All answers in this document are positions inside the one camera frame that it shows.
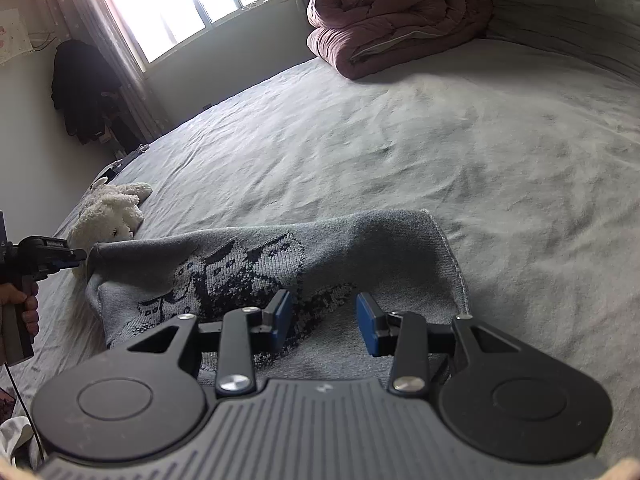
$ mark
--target white wall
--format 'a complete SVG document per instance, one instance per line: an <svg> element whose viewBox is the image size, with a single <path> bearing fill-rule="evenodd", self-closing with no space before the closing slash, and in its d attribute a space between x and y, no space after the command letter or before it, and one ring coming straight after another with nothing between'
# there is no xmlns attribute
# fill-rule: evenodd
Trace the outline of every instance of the white wall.
<svg viewBox="0 0 640 480"><path fill-rule="evenodd" d="M12 6L36 32L33 9L25 2ZM0 9L10 7L0 4ZM103 146L82 146L67 135L50 97L55 53L52 44L0 65L0 209L14 242L52 235L95 175L113 160Z"/></svg>
<svg viewBox="0 0 640 480"><path fill-rule="evenodd" d="M295 0L271 0L185 44L147 80L174 124L314 55Z"/></svg>

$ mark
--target gray ribbed plate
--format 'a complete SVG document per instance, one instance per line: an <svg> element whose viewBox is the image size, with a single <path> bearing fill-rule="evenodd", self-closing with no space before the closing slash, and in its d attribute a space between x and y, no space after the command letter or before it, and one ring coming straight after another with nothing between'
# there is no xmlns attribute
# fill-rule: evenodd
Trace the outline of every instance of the gray ribbed plate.
<svg viewBox="0 0 640 480"><path fill-rule="evenodd" d="M456 439L428 403L387 393L378 380L271 380L255 397L222 402L183 448L129 466L83 466L59 457L45 480L586 480L594 457L523 466Z"/></svg>

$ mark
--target folded pink quilt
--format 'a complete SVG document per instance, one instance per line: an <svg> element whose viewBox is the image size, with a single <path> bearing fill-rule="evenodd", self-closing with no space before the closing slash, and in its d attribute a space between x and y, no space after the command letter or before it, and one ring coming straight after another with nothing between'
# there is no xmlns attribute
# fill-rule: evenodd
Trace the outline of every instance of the folded pink quilt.
<svg viewBox="0 0 640 480"><path fill-rule="evenodd" d="M442 52L481 33L491 0L311 0L309 48L349 79Z"/></svg>

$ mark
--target white plush toy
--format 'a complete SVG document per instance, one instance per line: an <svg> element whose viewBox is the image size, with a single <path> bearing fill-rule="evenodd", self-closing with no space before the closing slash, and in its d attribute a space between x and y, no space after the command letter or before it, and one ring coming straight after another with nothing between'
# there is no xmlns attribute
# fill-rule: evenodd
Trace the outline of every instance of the white plush toy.
<svg viewBox="0 0 640 480"><path fill-rule="evenodd" d="M105 184L106 177L98 179L82 199L78 220L68 236L69 245L87 253L98 242L131 240L144 219L138 208L151 195L149 184ZM74 269L76 276L84 269Z"/></svg>

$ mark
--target hanging black clothes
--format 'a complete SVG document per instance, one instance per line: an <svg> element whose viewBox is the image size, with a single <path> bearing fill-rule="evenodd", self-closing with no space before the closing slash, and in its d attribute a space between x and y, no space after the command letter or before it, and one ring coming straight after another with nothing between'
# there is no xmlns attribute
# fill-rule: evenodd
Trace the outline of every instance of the hanging black clothes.
<svg viewBox="0 0 640 480"><path fill-rule="evenodd" d="M114 121L116 138L127 152L135 150L140 142L115 111L120 86L118 76L94 46L78 40L58 45L51 99L56 110L63 111L69 135L86 144L104 133L106 121Z"/></svg>

